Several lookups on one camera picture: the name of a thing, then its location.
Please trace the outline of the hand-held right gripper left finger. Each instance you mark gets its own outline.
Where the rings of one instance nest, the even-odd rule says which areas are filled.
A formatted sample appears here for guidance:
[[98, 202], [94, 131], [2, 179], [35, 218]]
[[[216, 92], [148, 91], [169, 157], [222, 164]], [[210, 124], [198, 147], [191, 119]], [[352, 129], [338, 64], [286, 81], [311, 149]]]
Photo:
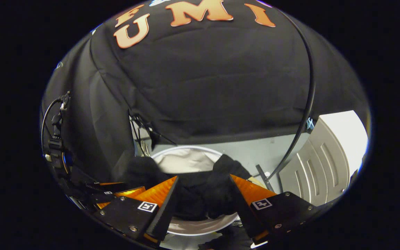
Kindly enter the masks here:
[[176, 209], [179, 180], [174, 176], [133, 198], [116, 198], [93, 217], [127, 239], [160, 244]]

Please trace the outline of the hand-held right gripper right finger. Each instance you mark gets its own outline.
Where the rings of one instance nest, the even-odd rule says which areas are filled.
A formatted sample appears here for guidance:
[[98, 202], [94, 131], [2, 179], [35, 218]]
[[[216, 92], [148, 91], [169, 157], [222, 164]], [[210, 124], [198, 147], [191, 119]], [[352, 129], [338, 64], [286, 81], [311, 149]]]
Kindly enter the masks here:
[[233, 174], [228, 183], [234, 209], [256, 245], [289, 237], [329, 209], [328, 203], [316, 206], [289, 191], [276, 194]]

